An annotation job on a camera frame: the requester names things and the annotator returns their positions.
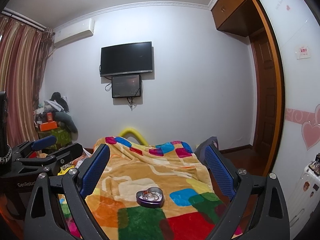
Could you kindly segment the dark grey purple bag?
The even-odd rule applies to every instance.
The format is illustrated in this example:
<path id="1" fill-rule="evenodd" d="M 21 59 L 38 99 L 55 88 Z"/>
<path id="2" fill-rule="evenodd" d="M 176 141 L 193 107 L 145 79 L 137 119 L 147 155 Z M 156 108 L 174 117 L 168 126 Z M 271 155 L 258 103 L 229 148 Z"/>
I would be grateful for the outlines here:
<path id="1" fill-rule="evenodd" d="M 205 160 L 204 151 L 205 151 L 206 147 L 211 145 L 211 144 L 214 144 L 216 148 L 219 148 L 219 143 L 218 143 L 217 137 L 209 137 L 207 140 L 205 140 L 204 142 L 202 142 L 199 145 L 197 145 L 196 146 L 196 150 L 194 152 L 196 157 L 197 157 L 197 159 L 205 167 L 208 167 L 208 165 L 207 165 L 207 162 Z"/>

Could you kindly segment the pile of clothes and boxes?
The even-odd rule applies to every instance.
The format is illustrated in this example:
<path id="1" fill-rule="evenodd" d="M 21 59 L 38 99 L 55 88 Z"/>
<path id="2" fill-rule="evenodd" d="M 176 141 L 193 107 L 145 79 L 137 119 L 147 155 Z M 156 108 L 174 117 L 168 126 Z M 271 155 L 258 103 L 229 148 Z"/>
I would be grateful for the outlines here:
<path id="1" fill-rule="evenodd" d="M 42 107 L 34 111 L 35 124 L 49 122 L 47 114 L 51 114 L 53 121 L 61 123 L 71 133 L 78 133 L 78 129 L 69 112 L 67 99 L 65 96 L 61 96 L 60 92 L 54 92 L 49 100 L 44 100 Z"/>

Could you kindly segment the white wall air conditioner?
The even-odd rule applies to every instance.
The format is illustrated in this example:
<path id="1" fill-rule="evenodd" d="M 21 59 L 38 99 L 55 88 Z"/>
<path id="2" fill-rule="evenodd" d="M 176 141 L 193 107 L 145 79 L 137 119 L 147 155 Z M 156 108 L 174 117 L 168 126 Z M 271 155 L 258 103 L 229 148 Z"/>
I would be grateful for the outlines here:
<path id="1" fill-rule="evenodd" d="M 80 41 L 94 35 L 95 21 L 92 18 L 71 24 L 55 32 L 54 47 L 60 48 L 65 45 Z"/>

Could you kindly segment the colourful patchwork fleece blanket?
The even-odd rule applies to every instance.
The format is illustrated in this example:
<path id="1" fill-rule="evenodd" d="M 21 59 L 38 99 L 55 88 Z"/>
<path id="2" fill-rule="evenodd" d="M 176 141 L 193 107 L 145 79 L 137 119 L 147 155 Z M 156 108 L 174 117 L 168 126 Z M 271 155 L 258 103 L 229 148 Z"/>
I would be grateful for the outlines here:
<path id="1" fill-rule="evenodd" d="M 104 137 L 110 159 L 85 201 L 110 239 L 205 239 L 226 205 L 183 141 L 139 145 Z"/>

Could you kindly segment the purple heart-shaped tin box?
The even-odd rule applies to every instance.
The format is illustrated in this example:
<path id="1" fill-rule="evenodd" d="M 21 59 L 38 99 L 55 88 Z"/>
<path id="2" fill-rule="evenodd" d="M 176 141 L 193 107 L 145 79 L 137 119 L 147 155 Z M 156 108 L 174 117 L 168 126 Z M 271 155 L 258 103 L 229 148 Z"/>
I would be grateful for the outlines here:
<path id="1" fill-rule="evenodd" d="M 164 193 L 159 187 L 150 187 L 136 193 L 136 202 L 142 207 L 161 208 L 164 204 Z"/>

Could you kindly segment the brown wooden door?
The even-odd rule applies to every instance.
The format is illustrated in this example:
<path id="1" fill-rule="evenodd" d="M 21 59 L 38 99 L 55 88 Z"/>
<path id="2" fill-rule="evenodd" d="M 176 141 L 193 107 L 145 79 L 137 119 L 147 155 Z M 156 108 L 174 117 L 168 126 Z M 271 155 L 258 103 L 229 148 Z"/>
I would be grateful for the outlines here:
<path id="1" fill-rule="evenodd" d="M 266 31 L 261 31 L 250 39 L 257 80 L 257 120 L 253 148 L 262 167 L 266 167 L 276 125 L 276 72 Z"/>

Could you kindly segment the striped pink brown curtain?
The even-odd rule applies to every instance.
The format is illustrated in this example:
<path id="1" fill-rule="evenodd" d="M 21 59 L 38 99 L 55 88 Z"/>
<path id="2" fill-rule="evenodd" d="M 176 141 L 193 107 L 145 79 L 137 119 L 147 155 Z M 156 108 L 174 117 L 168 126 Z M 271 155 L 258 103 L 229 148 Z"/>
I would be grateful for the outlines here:
<path id="1" fill-rule="evenodd" d="M 40 89 L 53 30 L 40 31 L 1 15 L 1 90 L 8 97 L 8 143 L 11 147 L 37 139 L 33 113 Z"/>

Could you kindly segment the green patterned cloth-covered stand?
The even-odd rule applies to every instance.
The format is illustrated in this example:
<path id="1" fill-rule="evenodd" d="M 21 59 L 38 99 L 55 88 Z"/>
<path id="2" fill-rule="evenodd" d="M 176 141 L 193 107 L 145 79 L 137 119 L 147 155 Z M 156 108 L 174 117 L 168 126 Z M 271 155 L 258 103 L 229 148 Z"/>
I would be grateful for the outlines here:
<path id="1" fill-rule="evenodd" d="M 46 148 L 50 151 L 59 150 L 60 148 L 63 148 L 72 143 L 71 133 L 65 128 L 58 127 L 56 129 L 51 129 L 43 132 L 38 131 L 37 133 L 40 139 L 51 135 L 56 137 L 56 143 Z"/>

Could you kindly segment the wooden overhead wardrobe cabinet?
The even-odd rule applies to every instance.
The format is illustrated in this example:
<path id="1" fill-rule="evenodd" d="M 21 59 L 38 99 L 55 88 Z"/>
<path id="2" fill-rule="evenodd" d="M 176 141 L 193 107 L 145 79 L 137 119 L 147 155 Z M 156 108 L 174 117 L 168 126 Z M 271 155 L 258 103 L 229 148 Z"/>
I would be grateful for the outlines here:
<path id="1" fill-rule="evenodd" d="M 265 30 L 253 0 L 217 0 L 211 12 L 218 31 L 248 37 Z"/>

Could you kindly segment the white suitcase with stickers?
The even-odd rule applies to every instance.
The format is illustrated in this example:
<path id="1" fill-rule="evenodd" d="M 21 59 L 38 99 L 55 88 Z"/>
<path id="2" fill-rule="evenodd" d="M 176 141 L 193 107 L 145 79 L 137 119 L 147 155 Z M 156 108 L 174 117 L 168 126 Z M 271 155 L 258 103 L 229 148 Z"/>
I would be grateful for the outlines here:
<path id="1" fill-rule="evenodd" d="M 290 239 L 294 239 L 311 218 L 319 203 L 319 176 L 307 165 L 287 202 Z"/>

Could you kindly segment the orange box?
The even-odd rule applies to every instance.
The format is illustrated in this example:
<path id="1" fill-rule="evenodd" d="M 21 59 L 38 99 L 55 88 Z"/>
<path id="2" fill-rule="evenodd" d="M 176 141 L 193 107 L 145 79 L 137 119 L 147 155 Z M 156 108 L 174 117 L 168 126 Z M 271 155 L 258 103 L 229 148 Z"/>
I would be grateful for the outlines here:
<path id="1" fill-rule="evenodd" d="M 58 127 L 57 122 L 51 121 L 51 122 L 44 122 L 42 124 L 39 124 L 39 129 L 41 132 L 49 131 L 51 129 L 56 129 Z"/>

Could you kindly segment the yellow curved foam bed rail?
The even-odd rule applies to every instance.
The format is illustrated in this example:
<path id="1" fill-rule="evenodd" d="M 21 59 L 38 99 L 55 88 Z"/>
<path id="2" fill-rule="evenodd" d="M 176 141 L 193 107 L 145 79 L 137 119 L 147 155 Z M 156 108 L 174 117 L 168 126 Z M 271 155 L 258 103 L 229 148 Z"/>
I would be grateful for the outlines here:
<path id="1" fill-rule="evenodd" d="M 120 137 L 126 137 L 127 135 L 134 137 L 141 145 L 148 146 L 149 144 L 147 140 L 132 127 L 127 127 L 119 133 Z"/>

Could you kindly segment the large wall-mounted black television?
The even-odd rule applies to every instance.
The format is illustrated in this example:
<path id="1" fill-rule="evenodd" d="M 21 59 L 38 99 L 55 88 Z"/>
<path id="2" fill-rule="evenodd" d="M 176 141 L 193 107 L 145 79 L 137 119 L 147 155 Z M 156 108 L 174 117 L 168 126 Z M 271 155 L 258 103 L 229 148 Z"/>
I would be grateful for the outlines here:
<path id="1" fill-rule="evenodd" d="M 152 42 L 119 44 L 101 48 L 100 76 L 153 72 Z"/>

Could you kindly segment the white heart-print sliding wardrobe door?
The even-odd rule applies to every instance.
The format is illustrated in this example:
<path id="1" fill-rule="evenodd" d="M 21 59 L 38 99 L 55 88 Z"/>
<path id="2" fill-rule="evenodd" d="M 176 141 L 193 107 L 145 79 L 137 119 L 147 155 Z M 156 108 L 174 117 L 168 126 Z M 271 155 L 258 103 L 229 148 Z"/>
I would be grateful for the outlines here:
<path id="1" fill-rule="evenodd" d="M 259 0 L 278 43 L 285 118 L 273 172 L 286 199 L 319 153 L 319 23 L 304 0 Z"/>

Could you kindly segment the small wall-mounted black monitor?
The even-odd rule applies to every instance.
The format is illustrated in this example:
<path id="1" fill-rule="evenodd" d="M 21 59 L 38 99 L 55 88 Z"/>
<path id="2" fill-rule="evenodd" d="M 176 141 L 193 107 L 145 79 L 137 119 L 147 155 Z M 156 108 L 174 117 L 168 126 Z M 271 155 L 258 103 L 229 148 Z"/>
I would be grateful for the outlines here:
<path id="1" fill-rule="evenodd" d="M 112 77 L 112 98 L 135 98 L 141 96 L 141 77 L 136 75 L 120 75 Z"/>

